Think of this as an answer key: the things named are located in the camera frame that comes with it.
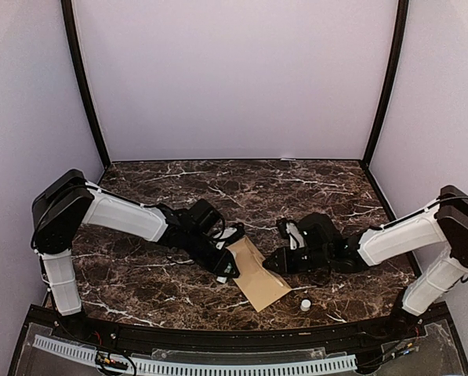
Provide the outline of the small white-capped glue bottle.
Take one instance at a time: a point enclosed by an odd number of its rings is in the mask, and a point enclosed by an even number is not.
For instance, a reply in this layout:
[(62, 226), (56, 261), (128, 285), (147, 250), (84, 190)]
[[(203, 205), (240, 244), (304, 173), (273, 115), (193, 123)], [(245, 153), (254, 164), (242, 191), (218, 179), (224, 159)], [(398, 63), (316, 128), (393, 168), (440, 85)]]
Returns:
[(216, 281), (225, 284), (230, 276), (230, 272), (232, 271), (232, 265), (229, 263), (225, 270), (223, 271), (223, 274), (221, 276), (218, 276), (216, 278)]

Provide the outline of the brown kraft envelope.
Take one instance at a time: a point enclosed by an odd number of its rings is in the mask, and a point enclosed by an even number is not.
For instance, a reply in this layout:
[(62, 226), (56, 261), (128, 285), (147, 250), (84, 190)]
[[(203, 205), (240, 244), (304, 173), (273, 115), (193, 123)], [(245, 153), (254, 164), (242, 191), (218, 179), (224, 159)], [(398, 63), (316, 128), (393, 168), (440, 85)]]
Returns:
[(263, 267), (264, 256), (247, 236), (227, 249), (240, 272), (234, 282), (256, 312), (263, 311), (292, 290), (282, 277)]

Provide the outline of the white glue bottle cap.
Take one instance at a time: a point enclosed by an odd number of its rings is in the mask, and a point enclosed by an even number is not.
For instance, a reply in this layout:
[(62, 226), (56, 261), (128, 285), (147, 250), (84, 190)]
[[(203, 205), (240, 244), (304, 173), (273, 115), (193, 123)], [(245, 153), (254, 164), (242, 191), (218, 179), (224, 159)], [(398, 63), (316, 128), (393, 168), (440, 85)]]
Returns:
[(311, 301), (309, 299), (304, 299), (301, 301), (301, 304), (300, 304), (300, 309), (303, 311), (303, 312), (307, 312), (310, 310), (310, 307), (311, 307)]

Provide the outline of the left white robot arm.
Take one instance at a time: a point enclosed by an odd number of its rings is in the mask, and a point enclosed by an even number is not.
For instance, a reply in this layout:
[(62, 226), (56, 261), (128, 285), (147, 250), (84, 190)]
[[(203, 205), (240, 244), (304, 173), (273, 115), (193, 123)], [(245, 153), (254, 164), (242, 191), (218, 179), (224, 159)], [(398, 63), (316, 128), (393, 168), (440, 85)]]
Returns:
[(244, 227), (228, 227), (208, 201), (190, 208), (142, 204), (118, 196), (71, 169), (32, 203), (34, 231), (31, 249), (41, 259), (62, 327), (77, 342), (93, 336), (93, 323), (84, 318), (72, 261), (73, 240), (80, 226), (93, 225), (128, 233), (167, 248), (178, 248), (206, 271), (221, 278), (241, 274), (228, 249), (243, 237)]

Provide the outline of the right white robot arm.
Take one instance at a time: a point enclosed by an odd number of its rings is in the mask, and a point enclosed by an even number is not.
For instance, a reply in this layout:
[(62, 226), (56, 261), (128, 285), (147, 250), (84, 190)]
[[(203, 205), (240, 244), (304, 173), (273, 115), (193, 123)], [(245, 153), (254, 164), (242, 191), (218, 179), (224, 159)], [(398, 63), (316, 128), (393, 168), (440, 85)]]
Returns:
[(397, 311), (383, 321), (383, 333), (391, 340), (402, 338), (412, 329), (413, 317), (468, 279), (468, 195), (455, 186), (441, 188), (435, 200), (409, 215), (349, 237), (328, 215), (317, 212), (298, 222), (279, 219), (277, 227), (289, 244), (272, 252), (263, 267), (278, 274), (320, 268), (359, 273), (401, 254), (442, 244), (436, 259), (400, 293)]

